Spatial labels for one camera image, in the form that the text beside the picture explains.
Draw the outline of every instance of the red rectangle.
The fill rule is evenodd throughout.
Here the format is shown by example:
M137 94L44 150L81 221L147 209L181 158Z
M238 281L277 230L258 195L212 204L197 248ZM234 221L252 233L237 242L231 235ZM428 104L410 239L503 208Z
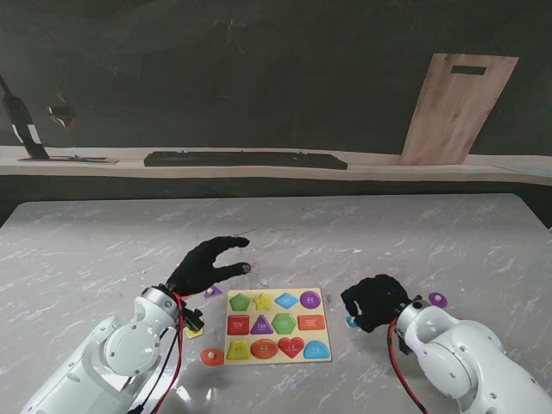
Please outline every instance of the red rectangle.
M249 315L232 315L228 317L228 335L249 334Z

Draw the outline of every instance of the purple circle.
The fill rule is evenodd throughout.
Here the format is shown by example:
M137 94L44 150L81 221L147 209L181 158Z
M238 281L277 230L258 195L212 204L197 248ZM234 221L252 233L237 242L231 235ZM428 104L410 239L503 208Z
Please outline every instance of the purple circle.
M439 292L430 293L430 303L434 306L438 306L439 308L446 308L449 304L449 302L447 302L447 298L445 298L445 295Z
M299 300L301 305L307 309L316 309L320 305L320 297L313 291L304 292Z

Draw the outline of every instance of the purple triangle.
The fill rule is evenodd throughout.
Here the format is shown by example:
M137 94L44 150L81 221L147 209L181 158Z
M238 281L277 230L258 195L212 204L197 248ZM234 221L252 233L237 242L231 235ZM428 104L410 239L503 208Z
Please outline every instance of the purple triangle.
M218 287L216 287L215 285L211 286L210 289L212 289L213 292L209 293L209 292L205 291L204 298L212 298L213 296L223 294L223 292Z
M257 318L255 325L251 328L251 335L269 335L273 333L273 327L270 326L270 323L262 315Z

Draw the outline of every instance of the cutting board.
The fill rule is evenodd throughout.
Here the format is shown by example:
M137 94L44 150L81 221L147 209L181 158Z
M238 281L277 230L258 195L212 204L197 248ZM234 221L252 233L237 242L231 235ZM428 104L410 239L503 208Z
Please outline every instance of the cutting board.
M399 164L462 164L517 62L508 56L434 54Z

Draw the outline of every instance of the marble table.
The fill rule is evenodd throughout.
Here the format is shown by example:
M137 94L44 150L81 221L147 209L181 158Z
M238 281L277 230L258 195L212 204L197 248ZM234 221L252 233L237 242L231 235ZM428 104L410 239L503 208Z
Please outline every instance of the marble table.
M412 296L445 294L454 316L494 329L552 390L552 238L515 196L45 202L21 205L0 229L0 411L18 412L98 321L131 317L143 287L216 235L251 240L220 256L219 265L253 265L220 284L224 292L322 289L333 361L204 367L201 350L223 347L226 307L224 296L197 295L189 303L205 314L205 334L185 342L164 413L415 412L387 359L385 329L368 335L345 323L341 291L378 273ZM456 413L414 357L399 364L430 412Z

